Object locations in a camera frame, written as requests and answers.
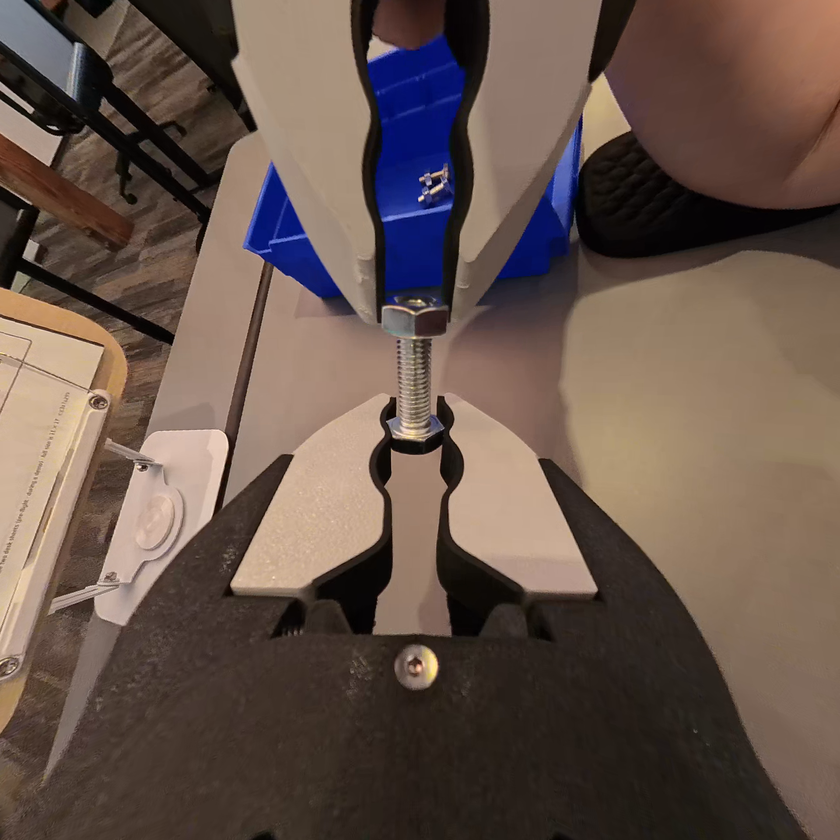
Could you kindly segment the light wooden board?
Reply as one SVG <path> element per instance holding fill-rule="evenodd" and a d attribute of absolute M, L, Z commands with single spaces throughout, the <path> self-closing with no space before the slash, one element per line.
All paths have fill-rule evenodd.
<path fill-rule="evenodd" d="M 77 530 L 81 510 L 87 501 L 93 478 L 102 460 L 113 416 L 123 396 L 128 375 L 128 365 L 122 348 L 113 336 L 103 327 L 88 318 L 82 317 L 80 314 L 58 308 L 10 290 L 2 290 L 1 309 L 2 318 L 14 319 L 43 329 L 64 333 L 75 338 L 100 344 L 104 352 L 92 388 L 95 391 L 105 391 L 110 396 L 108 414 L 103 422 L 98 441 L 93 449 L 87 476 L 81 485 L 80 495 L 72 512 L 69 528 L 58 555 L 58 561 L 50 583 L 47 599 L 35 626 L 34 634 L 29 642 L 26 657 L 21 667 L 12 675 L 5 678 L 1 677 L 1 728 L 4 730 L 12 720 L 18 702 L 24 693 L 28 671 L 31 667 L 32 654 L 35 651 L 36 637 L 46 619 L 49 604 L 56 592 L 59 573 L 69 558 L 70 544 Z"/>

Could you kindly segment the person's right forearm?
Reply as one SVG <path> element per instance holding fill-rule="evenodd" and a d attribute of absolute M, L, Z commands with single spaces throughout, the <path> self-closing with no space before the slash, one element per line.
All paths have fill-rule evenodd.
<path fill-rule="evenodd" d="M 606 77 L 637 140 L 690 190 L 838 204 L 838 1 L 639 1 Z"/>

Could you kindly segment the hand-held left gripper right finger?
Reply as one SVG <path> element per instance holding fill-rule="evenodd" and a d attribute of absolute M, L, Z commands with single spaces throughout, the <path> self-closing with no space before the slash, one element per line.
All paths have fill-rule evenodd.
<path fill-rule="evenodd" d="M 438 400 L 446 491 L 437 577 L 451 599 L 592 599 L 597 586 L 535 452 L 466 400 Z"/>

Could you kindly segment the brown wooden post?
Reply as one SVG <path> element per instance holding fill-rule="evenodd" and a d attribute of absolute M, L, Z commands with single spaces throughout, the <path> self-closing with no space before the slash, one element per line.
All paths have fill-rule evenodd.
<path fill-rule="evenodd" d="M 28 204 L 110 250 L 130 243 L 133 224 L 110 206 L 1 137 L 1 184 Z"/>

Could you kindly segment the black framed sign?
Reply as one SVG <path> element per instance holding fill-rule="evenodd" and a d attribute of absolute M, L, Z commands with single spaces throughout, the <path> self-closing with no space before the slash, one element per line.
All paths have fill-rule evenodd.
<path fill-rule="evenodd" d="M 2 100 L 42 130 L 84 130 L 87 58 L 87 47 L 34 2 L 1 2 Z"/>

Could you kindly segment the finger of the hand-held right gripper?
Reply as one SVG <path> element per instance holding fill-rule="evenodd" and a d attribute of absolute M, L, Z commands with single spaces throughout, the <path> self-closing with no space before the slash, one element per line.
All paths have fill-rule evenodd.
<path fill-rule="evenodd" d="M 524 233 L 589 95 L 596 1 L 490 1 L 486 62 L 466 124 L 472 190 L 450 315 L 466 317 Z"/>
<path fill-rule="evenodd" d="M 358 316 L 381 319 L 382 123 L 368 71 L 377 2 L 233 1 L 238 84 L 311 245 Z"/>

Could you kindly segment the blue plastic bin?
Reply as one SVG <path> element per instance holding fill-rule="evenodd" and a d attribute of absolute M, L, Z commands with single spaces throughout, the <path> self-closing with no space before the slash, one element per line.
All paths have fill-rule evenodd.
<path fill-rule="evenodd" d="M 453 196 L 420 204 L 419 177 L 452 162 L 449 133 L 465 74 L 442 37 L 418 50 L 394 49 L 372 58 L 369 72 L 382 126 L 375 195 L 385 230 L 385 291 L 439 288 Z M 569 253 L 581 134 L 579 122 L 499 279 L 544 275 Z M 341 296 L 272 164 L 244 248 L 321 299 Z"/>

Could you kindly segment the white stand base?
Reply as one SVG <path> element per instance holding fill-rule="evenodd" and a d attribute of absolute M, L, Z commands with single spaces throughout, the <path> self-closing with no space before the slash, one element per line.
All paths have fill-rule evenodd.
<path fill-rule="evenodd" d="M 213 516 L 228 457 L 217 429 L 153 433 L 139 450 L 111 440 L 134 463 L 101 569 L 94 611 L 124 626 L 175 556 Z"/>

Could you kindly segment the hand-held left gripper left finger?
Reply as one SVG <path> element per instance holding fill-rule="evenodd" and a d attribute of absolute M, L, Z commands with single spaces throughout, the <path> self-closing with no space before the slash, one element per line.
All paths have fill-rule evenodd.
<path fill-rule="evenodd" d="M 293 452 L 233 580 L 236 595 L 310 599 L 389 555 L 384 393 L 333 419 Z"/>

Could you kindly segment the person's right hand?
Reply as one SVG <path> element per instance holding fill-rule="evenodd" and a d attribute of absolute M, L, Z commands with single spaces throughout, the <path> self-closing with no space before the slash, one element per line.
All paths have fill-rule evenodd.
<path fill-rule="evenodd" d="M 446 1 L 380 1 L 372 34 L 399 49 L 420 49 L 445 30 Z"/>

